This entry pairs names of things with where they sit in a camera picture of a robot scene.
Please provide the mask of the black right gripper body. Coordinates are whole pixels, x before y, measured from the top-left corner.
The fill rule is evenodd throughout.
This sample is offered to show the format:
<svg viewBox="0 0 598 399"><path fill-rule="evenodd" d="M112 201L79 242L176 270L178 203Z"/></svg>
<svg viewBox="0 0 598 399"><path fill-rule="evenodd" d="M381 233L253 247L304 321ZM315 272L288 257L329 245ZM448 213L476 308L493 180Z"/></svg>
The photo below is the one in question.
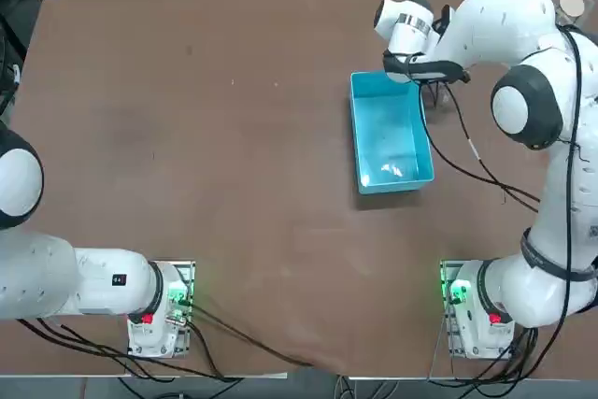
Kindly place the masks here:
<svg viewBox="0 0 598 399"><path fill-rule="evenodd" d="M385 50L382 63L387 76L399 83L414 81L423 84L452 84L470 81L468 72L459 64L451 61L427 61L421 52L405 54Z"/></svg>

